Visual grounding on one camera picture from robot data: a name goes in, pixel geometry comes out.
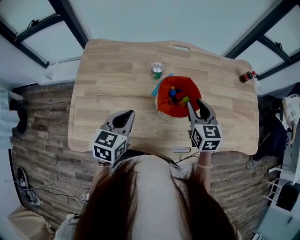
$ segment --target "brown hair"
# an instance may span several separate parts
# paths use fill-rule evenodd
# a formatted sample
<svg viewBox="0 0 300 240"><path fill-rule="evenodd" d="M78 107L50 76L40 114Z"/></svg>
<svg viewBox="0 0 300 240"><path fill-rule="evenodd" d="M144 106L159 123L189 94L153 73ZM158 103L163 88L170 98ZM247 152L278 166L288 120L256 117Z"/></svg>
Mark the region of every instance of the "brown hair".
<svg viewBox="0 0 300 240"><path fill-rule="evenodd" d="M124 161L113 173L98 180L76 227L75 240L131 239L137 209L136 164ZM237 239L229 219L217 201L207 193L194 167L188 177L175 179L185 187L182 192L173 179L190 239Z"/></svg>

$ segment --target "green block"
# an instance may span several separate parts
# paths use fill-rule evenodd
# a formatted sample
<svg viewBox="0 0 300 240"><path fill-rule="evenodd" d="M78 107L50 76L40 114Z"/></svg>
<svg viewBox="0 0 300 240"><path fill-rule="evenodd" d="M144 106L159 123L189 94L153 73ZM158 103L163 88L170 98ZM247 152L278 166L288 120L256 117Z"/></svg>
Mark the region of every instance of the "green block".
<svg viewBox="0 0 300 240"><path fill-rule="evenodd" d="M185 96L183 99L183 101L185 101L186 103L189 101L189 97L188 96Z"/></svg>

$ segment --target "soda can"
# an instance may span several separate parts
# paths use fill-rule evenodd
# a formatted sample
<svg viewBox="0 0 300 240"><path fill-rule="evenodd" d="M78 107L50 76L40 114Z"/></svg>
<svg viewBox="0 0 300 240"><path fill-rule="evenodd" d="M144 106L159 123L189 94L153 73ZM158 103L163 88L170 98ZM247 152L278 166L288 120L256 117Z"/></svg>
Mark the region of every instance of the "soda can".
<svg viewBox="0 0 300 240"><path fill-rule="evenodd" d="M151 77L154 79L158 79L161 77L164 70L164 65L160 62L155 62L151 67Z"/></svg>

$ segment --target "wooden table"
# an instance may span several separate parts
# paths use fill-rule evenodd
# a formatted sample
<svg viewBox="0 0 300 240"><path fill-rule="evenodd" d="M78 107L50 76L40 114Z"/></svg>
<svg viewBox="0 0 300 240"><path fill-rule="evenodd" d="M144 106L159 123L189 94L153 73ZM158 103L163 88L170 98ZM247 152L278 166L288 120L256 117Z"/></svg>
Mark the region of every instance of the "wooden table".
<svg viewBox="0 0 300 240"><path fill-rule="evenodd" d="M174 46L185 47L185 50ZM251 70L244 60L214 55L194 45L91 40L85 47L74 85L68 126L68 145L91 150L91 140L107 116L133 109L131 147L162 157L179 159L173 147L191 147L188 118L167 121L155 112L151 92L159 80L150 76L151 64L163 63L164 74L190 77L203 100L210 104L223 128L220 151L255 154L258 145L258 103L254 81L241 83L239 75ZM192 148L188 156L196 152Z"/></svg>

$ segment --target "blue straw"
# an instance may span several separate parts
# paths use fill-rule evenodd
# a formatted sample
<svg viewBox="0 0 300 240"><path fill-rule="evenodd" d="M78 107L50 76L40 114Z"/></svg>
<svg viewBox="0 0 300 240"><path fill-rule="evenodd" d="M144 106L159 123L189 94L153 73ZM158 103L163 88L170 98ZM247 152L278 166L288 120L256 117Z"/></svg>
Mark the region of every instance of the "blue straw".
<svg viewBox="0 0 300 240"><path fill-rule="evenodd" d="M156 86L156 88L154 89L154 91L151 93L152 96L155 97L155 96L157 95L157 93L158 93L158 88L159 88L161 82L162 82L165 78L163 78L163 79L158 83L158 85Z"/></svg>

